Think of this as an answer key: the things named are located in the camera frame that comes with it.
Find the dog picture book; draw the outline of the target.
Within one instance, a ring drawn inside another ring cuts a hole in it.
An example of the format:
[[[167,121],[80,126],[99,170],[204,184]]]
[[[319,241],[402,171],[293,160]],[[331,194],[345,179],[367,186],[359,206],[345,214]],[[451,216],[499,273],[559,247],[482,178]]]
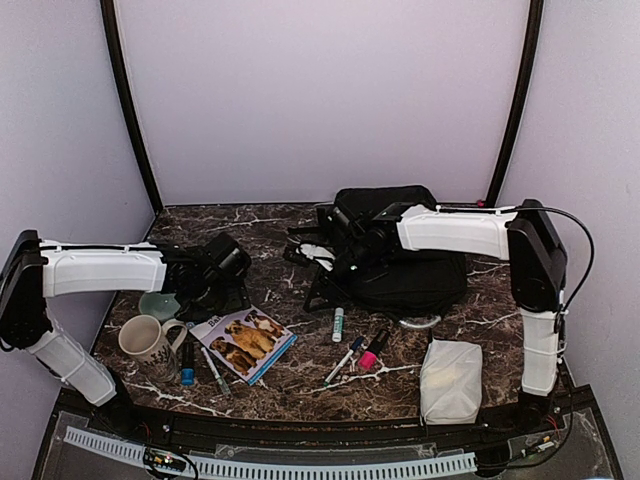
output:
[[[191,324],[189,332],[247,385],[255,384],[297,340],[255,306]]]

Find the black student bag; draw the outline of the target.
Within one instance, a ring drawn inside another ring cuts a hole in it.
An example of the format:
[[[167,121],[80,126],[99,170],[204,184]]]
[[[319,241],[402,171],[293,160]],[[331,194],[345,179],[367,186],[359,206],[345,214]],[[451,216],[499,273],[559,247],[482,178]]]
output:
[[[334,201],[316,207],[317,223],[290,227],[290,244],[323,246],[335,256],[365,234],[387,234],[384,264],[346,283],[336,283],[345,304],[394,321],[405,317],[444,315],[467,292],[467,264],[463,253],[401,248],[396,230],[378,215],[395,203],[434,207],[436,199],[422,185],[346,188]]]

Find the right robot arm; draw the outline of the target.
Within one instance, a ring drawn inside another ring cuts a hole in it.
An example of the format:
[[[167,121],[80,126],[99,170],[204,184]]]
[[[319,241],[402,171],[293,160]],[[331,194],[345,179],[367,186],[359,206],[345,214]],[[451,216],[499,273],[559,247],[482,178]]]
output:
[[[545,207],[533,199],[494,209],[396,202],[340,254],[308,242],[294,251],[335,280],[398,249],[478,254],[509,263],[512,297],[524,322],[521,389],[531,395],[511,410],[510,424],[521,434],[534,432],[549,416],[542,397],[556,383],[568,260]]]

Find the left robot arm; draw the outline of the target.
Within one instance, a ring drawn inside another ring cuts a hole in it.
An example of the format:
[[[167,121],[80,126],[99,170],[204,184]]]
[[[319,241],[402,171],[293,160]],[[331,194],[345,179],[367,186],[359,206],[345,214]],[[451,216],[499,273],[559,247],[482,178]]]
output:
[[[21,232],[1,270],[1,348],[26,350],[96,407],[120,436],[141,427],[116,377],[50,316],[66,294],[141,291],[172,294],[190,321],[249,307],[249,255],[222,233],[203,246],[68,244]]]

